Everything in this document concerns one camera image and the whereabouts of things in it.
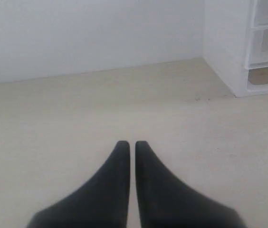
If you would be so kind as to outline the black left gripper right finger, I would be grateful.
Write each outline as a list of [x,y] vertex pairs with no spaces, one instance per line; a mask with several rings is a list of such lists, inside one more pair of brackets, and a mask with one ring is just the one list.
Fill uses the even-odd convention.
[[135,179],[143,228],[244,228],[232,208],[220,204],[178,179],[149,143],[135,144]]

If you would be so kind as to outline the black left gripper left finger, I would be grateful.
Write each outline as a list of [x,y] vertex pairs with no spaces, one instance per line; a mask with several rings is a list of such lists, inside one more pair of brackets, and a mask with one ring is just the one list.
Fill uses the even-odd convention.
[[79,189],[36,213],[29,228],[125,228],[130,193],[130,145],[118,141]]

